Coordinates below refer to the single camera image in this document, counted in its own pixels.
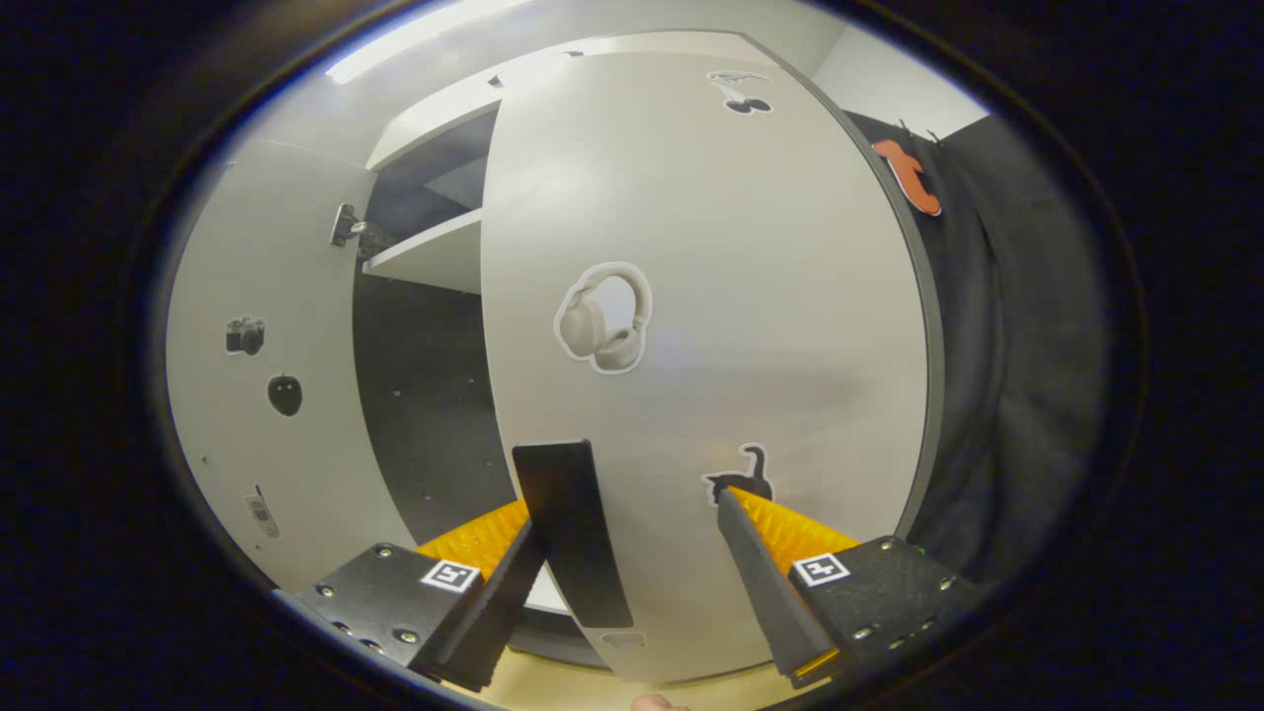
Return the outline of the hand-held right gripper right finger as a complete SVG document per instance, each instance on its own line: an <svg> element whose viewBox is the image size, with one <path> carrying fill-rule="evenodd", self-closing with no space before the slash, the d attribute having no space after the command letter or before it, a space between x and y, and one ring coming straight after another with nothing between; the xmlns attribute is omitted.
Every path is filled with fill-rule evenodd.
<svg viewBox="0 0 1264 711"><path fill-rule="evenodd" d="M742 490L717 522L774 665L796 688L894 676L980 603L980 587L901 536L858 543Z"/></svg>

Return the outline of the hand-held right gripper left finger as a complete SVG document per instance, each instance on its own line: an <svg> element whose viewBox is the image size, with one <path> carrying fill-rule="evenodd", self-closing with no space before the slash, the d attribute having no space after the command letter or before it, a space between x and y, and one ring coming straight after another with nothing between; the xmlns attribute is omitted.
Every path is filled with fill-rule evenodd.
<svg viewBox="0 0 1264 711"><path fill-rule="evenodd" d="M417 548L375 543L296 598L378 657L478 692L542 564L528 509L514 501Z"/></svg>

